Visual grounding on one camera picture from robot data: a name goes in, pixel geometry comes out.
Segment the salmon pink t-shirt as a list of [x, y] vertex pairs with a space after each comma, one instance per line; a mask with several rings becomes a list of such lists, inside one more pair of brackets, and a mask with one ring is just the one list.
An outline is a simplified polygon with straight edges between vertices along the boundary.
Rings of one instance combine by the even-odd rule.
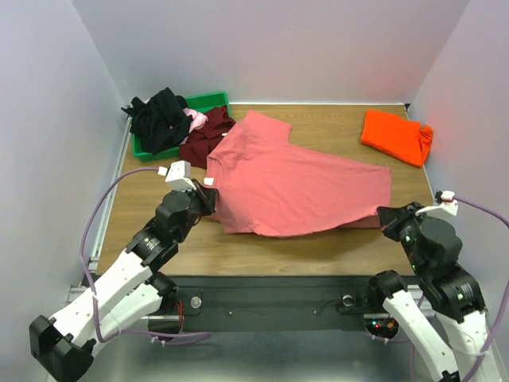
[[390, 169], [295, 146], [291, 130], [249, 111], [208, 155], [224, 231], [291, 237], [378, 228], [377, 208], [390, 203]]

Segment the folded orange t-shirt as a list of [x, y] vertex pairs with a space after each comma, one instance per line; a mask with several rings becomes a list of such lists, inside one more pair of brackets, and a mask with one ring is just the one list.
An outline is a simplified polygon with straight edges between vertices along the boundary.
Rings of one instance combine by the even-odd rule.
[[422, 168], [433, 142], [433, 128], [384, 111], [368, 110], [360, 137], [363, 145]]

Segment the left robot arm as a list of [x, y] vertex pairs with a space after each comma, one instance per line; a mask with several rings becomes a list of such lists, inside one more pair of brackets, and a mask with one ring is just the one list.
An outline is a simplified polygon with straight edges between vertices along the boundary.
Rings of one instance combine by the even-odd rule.
[[188, 177], [171, 188], [102, 276], [65, 308], [29, 325], [32, 356], [55, 381], [79, 380], [107, 342], [147, 314], [176, 307], [176, 285], [160, 270], [200, 218], [215, 212], [218, 191]]

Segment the light pink t-shirt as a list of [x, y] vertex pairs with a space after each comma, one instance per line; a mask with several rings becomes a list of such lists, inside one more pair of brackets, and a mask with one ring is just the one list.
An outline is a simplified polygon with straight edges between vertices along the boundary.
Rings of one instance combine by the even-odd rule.
[[201, 129], [208, 121], [208, 117], [204, 113], [194, 109], [186, 107], [183, 109], [183, 112], [192, 119], [189, 127], [189, 133]]

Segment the maroon t-shirt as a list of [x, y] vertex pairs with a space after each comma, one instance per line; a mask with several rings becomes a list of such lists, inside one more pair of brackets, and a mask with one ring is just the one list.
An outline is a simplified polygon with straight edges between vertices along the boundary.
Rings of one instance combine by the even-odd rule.
[[189, 133], [186, 142], [180, 145], [179, 159], [192, 167], [207, 169], [208, 155], [219, 145], [235, 125], [227, 105], [214, 107], [204, 113], [208, 120], [204, 125]]

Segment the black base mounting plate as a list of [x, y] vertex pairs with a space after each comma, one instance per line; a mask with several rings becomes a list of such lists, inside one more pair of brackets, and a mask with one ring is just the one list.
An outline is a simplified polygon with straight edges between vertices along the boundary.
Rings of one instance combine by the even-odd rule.
[[188, 332], [364, 331], [387, 319], [367, 276], [174, 276]]

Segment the green plastic bin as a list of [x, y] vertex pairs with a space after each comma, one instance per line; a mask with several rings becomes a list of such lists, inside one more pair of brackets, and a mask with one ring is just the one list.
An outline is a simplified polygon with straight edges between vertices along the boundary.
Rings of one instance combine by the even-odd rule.
[[[214, 107], [227, 107], [227, 112], [232, 116], [231, 106], [226, 92], [211, 92], [201, 95], [191, 95], [185, 97], [187, 104], [198, 112], [205, 113]], [[151, 154], [142, 150], [140, 138], [134, 133], [130, 139], [131, 153], [141, 162], [152, 162], [159, 159], [175, 158], [179, 156], [180, 147], [175, 146], [164, 150], [158, 154]]]

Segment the black t-shirt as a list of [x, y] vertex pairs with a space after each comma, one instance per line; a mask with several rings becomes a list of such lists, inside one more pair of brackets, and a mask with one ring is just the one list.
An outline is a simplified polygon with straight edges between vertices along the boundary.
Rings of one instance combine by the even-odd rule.
[[184, 112], [187, 106], [170, 88], [160, 90], [147, 102], [138, 97], [131, 100], [131, 107], [124, 111], [132, 118], [130, 132], [139, 138], [143, 152], [159, 154], [188, 137], [192, 117]]

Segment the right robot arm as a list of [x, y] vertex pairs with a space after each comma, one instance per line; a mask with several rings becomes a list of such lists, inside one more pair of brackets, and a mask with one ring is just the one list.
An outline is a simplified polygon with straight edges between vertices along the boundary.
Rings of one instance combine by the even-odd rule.
[[458, 263], [462, 242], [445, 216], [455, 216], [458, 202], [445, 192], [437, 205], [412, 202], [400, 208], [379, 207], [383, 235], [398, 242], [418, 278], [447, 339], [443, 340], [412, 298], [396, 271], [370, 278], [366, 301], [385, 310], [403, 329], [434, 381], [462, 381], [477, 357], [488, 365], [478, 368], [474, 381], [499, 381], [500, 373], [487, 345], [485, 303], [479, 283]]

